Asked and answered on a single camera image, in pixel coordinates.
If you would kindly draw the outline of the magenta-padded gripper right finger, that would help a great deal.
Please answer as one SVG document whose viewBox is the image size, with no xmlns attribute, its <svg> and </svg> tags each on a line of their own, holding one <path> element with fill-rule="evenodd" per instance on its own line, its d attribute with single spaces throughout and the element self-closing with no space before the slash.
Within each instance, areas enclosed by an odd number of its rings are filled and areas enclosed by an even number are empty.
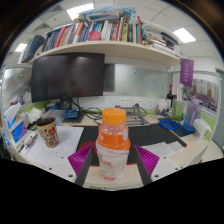
<svg viewBox="0 0 224 224">
<path fill-rule="evenodd" d="M 168 157 L 159 157 L 138 145 L 135 145 L 135 159 L 143 185 L 180 170 Z"/>
</svg>

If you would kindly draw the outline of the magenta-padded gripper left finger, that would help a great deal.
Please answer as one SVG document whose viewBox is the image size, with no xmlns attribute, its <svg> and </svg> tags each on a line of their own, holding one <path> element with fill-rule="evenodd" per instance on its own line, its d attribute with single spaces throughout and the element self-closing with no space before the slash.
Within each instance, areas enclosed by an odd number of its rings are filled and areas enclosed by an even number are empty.
<svg viewBox="0 0 224 224">
<path fill-rule="evenodd" d="M 94 156 L 94 146 L 89 145 L 68 157 L 60 157 L 46 170 L 65 180 L 82 186 Z"/>
</svg>

